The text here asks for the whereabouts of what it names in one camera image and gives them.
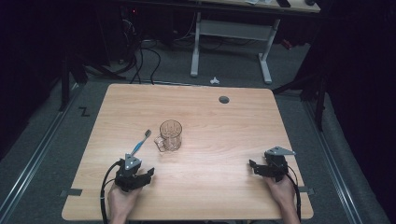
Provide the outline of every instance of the hole in table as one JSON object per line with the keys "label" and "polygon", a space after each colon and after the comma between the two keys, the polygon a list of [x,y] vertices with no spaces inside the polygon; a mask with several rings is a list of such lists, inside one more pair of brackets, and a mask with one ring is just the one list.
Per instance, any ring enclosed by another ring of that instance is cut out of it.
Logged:
{"label": "hole in table", "polygon": [[230,98],[228,98],[227,96],[220,96],[219,101],[222,104],[228,104],[230,102]]}

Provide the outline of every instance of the desk leg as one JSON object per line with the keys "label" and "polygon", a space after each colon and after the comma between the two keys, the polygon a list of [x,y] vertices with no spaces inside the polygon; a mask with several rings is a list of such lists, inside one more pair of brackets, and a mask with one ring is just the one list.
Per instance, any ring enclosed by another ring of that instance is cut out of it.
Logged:
{"label": "desk leg", "polygon": [[268,70],[267,57],[270,52],[271,46],[274,42],[274,38],[276,35],[277,27],[279,26],[280,20],[275,20],[274,25],[271,29],[271,32],[268,36],[267,44],[264,49],[264,53],[259,54],[260,65],[262,66],[262,75],[264,77],[265,84],[272,84],[272,79],[270,75],[270,71]]}
{"label": "desk leg", "polygon": [[197,12],[197,22],[195,25],[195,45],[194,52],[192,53],[191,62],[191,76],[198,77],[198,65],[199,65],[199,35],[201,32],[201,12]]}

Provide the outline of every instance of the black cable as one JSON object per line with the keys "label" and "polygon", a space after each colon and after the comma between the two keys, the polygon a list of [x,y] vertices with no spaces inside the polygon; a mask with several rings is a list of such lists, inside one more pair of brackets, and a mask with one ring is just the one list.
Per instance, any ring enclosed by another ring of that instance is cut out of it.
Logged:
{"label": "black cable", "polygon": [[236,45],[236,46],[247,46],[247,45],[251,45],[254,44],[256,42],[258,42],[258,40],[253,40],[253,39],[249,39],[249,40],[245,40],[246,42],[244,43],[238,43],[236,41],[232,41],[235,40],[235,38],[224,38],[224,43],[228,44],[228,45]]}
{"label": "black cable", "polygon": [[291,181],[291,183],[293,184],[294,187],[294,191],[296,191],[296,197],[297,197],[297,202],[296,202],[296,207],[297,207],[297,216],[298,219],[301,222],[301,196],[300,196],[300,190],[298,189],[298,186],[296,185],[296,183],[294,182],[294,180],[291,178],[291,176],[289,174],[285,174],[289,180]]}
{"label": "black cable", "polygon": [[186,33],[185,35],[183,35],[181,38],[174,39],[174,42],[175,42],[175,43],[176,43],[176,41],[178,41],[178,40],[184,40],[184,39],[188,39],[188,38],[194,36],[194,35],[190,35],[190,32],[191,32],[191,30],[192,30],[192,27],[193,27],[194,24],[196,23],[196,22],[195,22],[196,16],[197,16],[197,13],[194,12],[194,15],[192,16],[192,21],[191,21],[191,25],[190,25],[189,30],[188,30],[187,33]]}
{"label": "black cable", "polygon": [[108,183],[110,183],[111,181],[113,181],[113,180],[115,180],[115,178],[112,178],[111,180],[107,181],[107,182],[105,183],[105,186],[106,186]]}
{"label": "black cable", "polygon": [[[131,59],[131,61],[129,61],[128,64],[127,64],[125,67],[121,68],[121,69],[118,70],[118,71],[114,71],[114,72],[112,72],[112,73],[114,73],[114,74],[116,74],[116,75],[119,75],[119,74],[121,74],[121,73],[127,72],[128,70],[130,70],[131,68],[133,68],[135,65],[136,65],[136,57],[133,56],[132,59]],[[84,70],[85,70],[87,73],[92,74],[92,75],[94,75],[94,76],[103,76],[103,75],[104,75],[104,73],[95,72],[95,71],[91,70],[90,68],[88,68],[87,66],[84,67]]]}
{"label": "black cable", "polygon": [[152,50],[152,49],[145,49],[145,50],[149,50],[149,51],[151,51],[151,52],[157,54],[157,56],[158,56],[158,63],[157,63],[157,66],[154,68],[154,71],[152,71],[151,75],[149,76],[149,80],[151,81],[151,84],[154,85],[153,76],[154,76],[155,71],[157,71],[158,67],[160,66],[160,63],[161,63],[161,55],[160,55],[159,53],[157,53],[155,50]]}
{"label": "black cable", "polygon": [[[281,169],[274,161],[269,160],[269,162],[271,162],[274,166],[276,166],[276,167],[278,168],[279,171],[282,171],[283,174],[284,174],[285,176],[287,176],[288,179],[291,181],[291,183],[292,183],[292,185],[293,185],[293,188],[294,188],[294,191],[296,192],[296,197],[297,197],[297,202],[296,202],[297,216],[298,216],[298,219],[299,219],[300,222],[301,222],[301,195],[300,195],[300,190],[298,189],[298,185],[296,184],[296,182],[294,182],[294,180],[291,178],[291,176],[290,176],[288,173],[284,172],[283,169]],[[293,173],[294,173],[294,176],[295,176],[295,178],[296,178],[296,181],[298,181],[298,180],[297,180],[297,175],[295,174],[294,170],[293,170],[293,169],[291,169],[291,170],[292,170]]]}
{"label": "black cable", "polygon": [[[174,40],[174,44],[175,44],[175,45],[178,45],[178,46],[181,46],[181,47],[189,47],[189,46],[192,46],[192,45],[195,43],[194,40],[191,40],[193,37],[194,37],[194,36],[191,35],[191,36],[187,36],[187,37],[185,37],[185,38],[183,38],[183,39]],[[180,44],[180,43],[178,43],[178,42],[188,42],[188,44]]]}
{"label": "black cable", "polygon": [[110,168],[107,170],[107,173],[105,175],[105,178],[103,179],[102,187],[100,190],[100,207],[101,207],[101,211],[102,211],[103,223],[105,223],[105,224],[107,224],[107,213],[106,213],[106,204],[105,204],[105,186],[108,183],[106,181],[107,181],[108,174],[110,174],[111,170],[113,170],[113,168],[116,165],[120,165],[120,162],[121,161],[114,162],[114,164],[112,164],[110,166]]}
{"label": "black cable", "polygon": [[134,79],[135,79],[136,77],[139,77],[139,84],[141,83],[141,82],[140,82],[140,76],[139,76],[140,69],[142,69],[142,66],[143,66],[143,52],[142,52],[142,46],[141,46],[141,44],[140,44],[139,52],[140,52],[140,58],[141,58],[140,66],[137,68],[137,71],[136,71],[136,73],[134,74],[134,76],[132,77],[132,79],[131,79],[131,81],[129,82],[129,84],[134,83]]}
{"label": "black cable", "polygon": [[202,49],[208,49],[208,50],[215,50],[215,49],[218,49],[218,48],[220,48],[222,45],[223,45],[223,43],[224,43],[224,38],[221,38],[221,39],[218,39],[218,38],[214,38],[214,37],[207,37],[206,38],[206,40],[218,40],[219,41],[219,44],[217,45],[217,46],[215,46],[214,48],[206,48],[206,47],[204,47],[202,44],[204,44],[204,43],[201,43],[201,42],[203,42],[203,41],[200,41],[200,48],[202,48]]}

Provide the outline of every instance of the desk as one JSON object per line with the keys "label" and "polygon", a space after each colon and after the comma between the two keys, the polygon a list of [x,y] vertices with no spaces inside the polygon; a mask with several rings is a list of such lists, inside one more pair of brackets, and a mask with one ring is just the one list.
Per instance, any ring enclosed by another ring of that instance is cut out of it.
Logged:
{"label": "desk", "polygon": [[[240,7],[271,8],[277,10],[289,10],[297,12],[320,12],[320,8],[317,4],[314,4],[311,7],[307,5],[304,0],[289,0],[290,7],[280,7],[276,0],[272,0],[269,4],[259,2],[255,6],[246,3],[244,0],[202,0],[200,2],[235,5]],[[262,26],[227,21],[201,20],[201,13],[198,12],[195,26],[195,45],[194,51],[192,53],[191,62],[191,76],[198,76],[200,35],[217,35],[265,41],[266,44],[263,52],[259,54],[259,62],[262,67],[262,76],[264,78],[264,82],[266,84],[271,84],[272,79],[268,69],[267,57],[273,44],[279,23],[280,19],[276,19],[272,26]]]}
{"label": "desk", "polygon": [[[221,103],[220,96],[230,102]],[[160,153],[153,140],[168,119],[181,123],[183,141],[178,151]],[[291,148],[270,90],[113,84],[72,185],[82,193],[67,197],[64,219],[102,218],[99,193],[107,169],[130,153],[147,129],[152,134],[135,156],[143,161],[142,173],[154,167],[155,174],[129,219],[280,218],[262,177],[248,165],[249,159],[264,163],[263,152],[271,147]],[[303,186],[294,156],[286,160]],[[301,196],[302,218],[311,218],[309,198]]]}

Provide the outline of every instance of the glass mug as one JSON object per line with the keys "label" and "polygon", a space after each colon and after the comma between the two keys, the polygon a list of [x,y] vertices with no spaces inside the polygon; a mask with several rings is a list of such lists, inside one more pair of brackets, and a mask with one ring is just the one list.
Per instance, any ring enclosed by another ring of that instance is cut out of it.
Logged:
{"label": "glass mug", "polygon": [[181,124],[169,119],[160,127],[160,135],[154,139],[155,144],[161,152],[175,151],[181,145]]}

